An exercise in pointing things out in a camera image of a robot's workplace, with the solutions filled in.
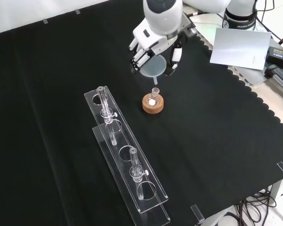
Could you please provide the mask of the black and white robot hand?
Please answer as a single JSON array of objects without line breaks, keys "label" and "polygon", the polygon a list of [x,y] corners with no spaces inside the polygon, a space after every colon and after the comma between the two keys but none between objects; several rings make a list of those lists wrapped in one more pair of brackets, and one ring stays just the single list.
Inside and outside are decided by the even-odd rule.
[{"label": "black and white robot hand", "polygon": [[179,25],[179,31],[171,38],[165,34],[155,33],[145,18],[133,30],[134,39],[128,50],[133,53],[130,60],[133,72],[139,72],[146,77],[157,77],[161,74],[170,76],[181,61],[183,45],[187,38],[183,32],[190,26],[190,21],[184,17],[186,24]]}]

